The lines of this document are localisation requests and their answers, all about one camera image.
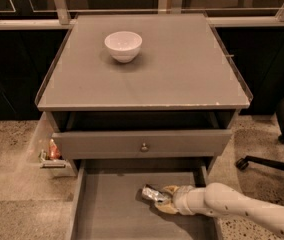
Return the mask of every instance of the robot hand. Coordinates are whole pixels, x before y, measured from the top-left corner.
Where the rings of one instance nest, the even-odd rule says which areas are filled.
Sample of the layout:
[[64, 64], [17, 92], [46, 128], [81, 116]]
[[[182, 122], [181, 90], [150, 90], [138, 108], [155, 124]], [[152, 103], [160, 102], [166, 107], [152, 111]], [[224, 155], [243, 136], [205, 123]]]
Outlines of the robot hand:
[[162, 212], [182, 215], [200, 213], [211, 217], [238, 215], [284, 238], [284, 206], [249, 198], [220, 183], [211, 183], [206, 188], [168, 186], [163, 193], [166, 196], [164, 200], [149, 198]]

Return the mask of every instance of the floor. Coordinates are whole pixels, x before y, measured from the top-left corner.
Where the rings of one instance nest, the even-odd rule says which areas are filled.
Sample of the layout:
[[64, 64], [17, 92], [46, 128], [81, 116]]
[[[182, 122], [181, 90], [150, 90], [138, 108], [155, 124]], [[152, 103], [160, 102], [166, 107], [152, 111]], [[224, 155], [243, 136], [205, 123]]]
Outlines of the floor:
[[[37, 121], [0, 122], [0, 239], [63, 239], [71, 212], [76, 177], [40, 169], [38, 155], [47, 149], [50, 129]], [[245, 172], [234, 162], [250, 154], [284, 161], [274, 117], [239, 116], [233, 136], [209, 174], [249, 197], [284, 205], [284, 172], [250, 164]], [[245, 218], [219, 219], [225, 240], [280, 239]]]

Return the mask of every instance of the chair wheel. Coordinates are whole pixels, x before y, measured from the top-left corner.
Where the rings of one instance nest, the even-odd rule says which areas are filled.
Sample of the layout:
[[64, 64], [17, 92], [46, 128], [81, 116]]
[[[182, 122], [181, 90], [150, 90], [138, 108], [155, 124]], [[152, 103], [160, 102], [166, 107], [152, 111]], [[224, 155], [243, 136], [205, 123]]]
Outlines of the chair wheel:
[[238, 161], [236, 161], [235, 166], [240, 171], [244, 171], [246, 169], [246, 167], [249, 166], [249, 163], [244, 158], [240, 158]]

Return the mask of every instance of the gray tabletop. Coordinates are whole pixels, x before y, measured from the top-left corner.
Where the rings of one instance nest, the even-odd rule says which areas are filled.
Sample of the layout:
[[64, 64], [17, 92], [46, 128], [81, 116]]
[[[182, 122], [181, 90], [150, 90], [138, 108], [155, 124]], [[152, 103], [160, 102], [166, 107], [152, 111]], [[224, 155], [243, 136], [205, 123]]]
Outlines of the gray tabletop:
[[[141, 35], [128, 64], [104, 39]], [[246, 108], [249, 99], [202, 14], [79, 16], [40, 99], [42, 111]]]

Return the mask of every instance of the drawer knob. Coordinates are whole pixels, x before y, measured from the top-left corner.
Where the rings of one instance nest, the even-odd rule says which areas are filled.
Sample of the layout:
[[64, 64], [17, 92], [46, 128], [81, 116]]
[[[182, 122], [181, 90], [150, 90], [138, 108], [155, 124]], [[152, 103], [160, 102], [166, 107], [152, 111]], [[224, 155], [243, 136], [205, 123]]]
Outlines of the drawer knob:
[[146, 145], [146, 143], [142, 143], [141, 151], [142, 152], [148, 152], [149, 151], [149, 147], [148, 147], [148, 145]]

